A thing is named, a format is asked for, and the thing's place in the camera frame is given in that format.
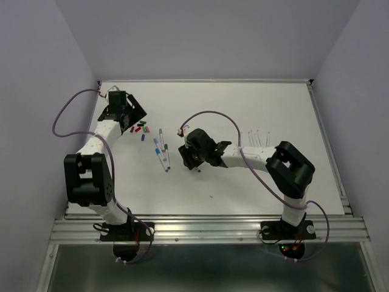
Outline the grey marker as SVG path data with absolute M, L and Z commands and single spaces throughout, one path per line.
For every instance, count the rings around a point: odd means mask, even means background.
M 160 145 L 162 147 L 162 151 L 165 151 L 164 134 L 161 128 L 159 129 L 159 138 L 160 138 Z

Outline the black marker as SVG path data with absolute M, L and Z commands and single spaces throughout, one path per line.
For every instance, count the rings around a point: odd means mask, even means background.
M 249 139 L 249 144 L 251 147 L 254 147 L 255 144 L 254 144 L 254 141 L 253 141 L 253 137 L 252 137 L 252 131 L 249 131 L 248 132 L 248 139 Z

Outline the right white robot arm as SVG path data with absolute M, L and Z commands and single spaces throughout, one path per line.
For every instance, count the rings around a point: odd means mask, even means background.
M 315 167 L 290 142 L 262 148 L 243 147 L 230 141 L 217 143 L 200 128 L 179 130 L 178 136 L 184 139 L 179 153 L 188 169 L 206 162 L 213 167 L 266 172 L 283 194 L 282 222 L 296 228 L 305 219 L 306 189 L 312 182 Z

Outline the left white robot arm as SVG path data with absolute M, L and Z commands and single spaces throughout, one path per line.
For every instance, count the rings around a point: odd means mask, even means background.
M 131 211 L 115 197 L 115 167 L 111 147 L 138 121 L 145 110 L 133 95 L 109 91 L 107 105 L 97 119 L 90 138 L 75 154 L 64 158 L 67 200 L 101 216 L 98 229 L 106 234 L 134 233 Z

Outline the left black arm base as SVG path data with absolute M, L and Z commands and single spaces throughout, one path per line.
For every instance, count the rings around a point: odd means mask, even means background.
M 154 241 L 153 222 L 140 223 L 129 219 L 121 225 L 94 223 L 92 227 L 100 233 L 100 242 L 113 244 L 115 261 L 124 265 L 142 261 Z

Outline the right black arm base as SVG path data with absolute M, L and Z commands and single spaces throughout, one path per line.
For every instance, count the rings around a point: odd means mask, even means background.
M 317 238 L 311 220 L 303 216 L 298 226 L 293 226 L 283 219 L 279 221 L 263 221 L 258 232 L 258 239 L 265 245 L 278 245 L 282 256 L 291 260 L 302 260 L 305 254 L 305 240 Z

